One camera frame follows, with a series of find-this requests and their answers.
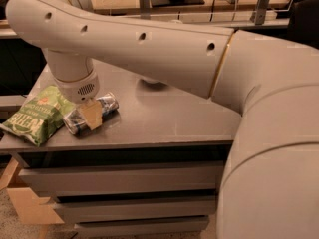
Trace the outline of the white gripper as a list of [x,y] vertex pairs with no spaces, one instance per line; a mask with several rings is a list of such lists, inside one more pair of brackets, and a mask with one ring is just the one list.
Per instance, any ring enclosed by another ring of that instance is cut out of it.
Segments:
[[55,82],[67,100],[76,104],[83,103],[78,105],[78,111],[90,130],[102,125],[101,103],[92,99],[100,88],[98,74],[95,70],[75,82],[63,82],[58,79]]

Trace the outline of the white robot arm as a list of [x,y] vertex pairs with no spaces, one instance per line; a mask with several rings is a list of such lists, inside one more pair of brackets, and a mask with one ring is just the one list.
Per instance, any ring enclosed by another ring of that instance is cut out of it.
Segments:
[[98,91],[102,61],[242,117],[223,173],[218,239],[319,239],[319,62],[282,39],[98,15],[90,0],[9,0],[10,27],[43,48],[64,96]]

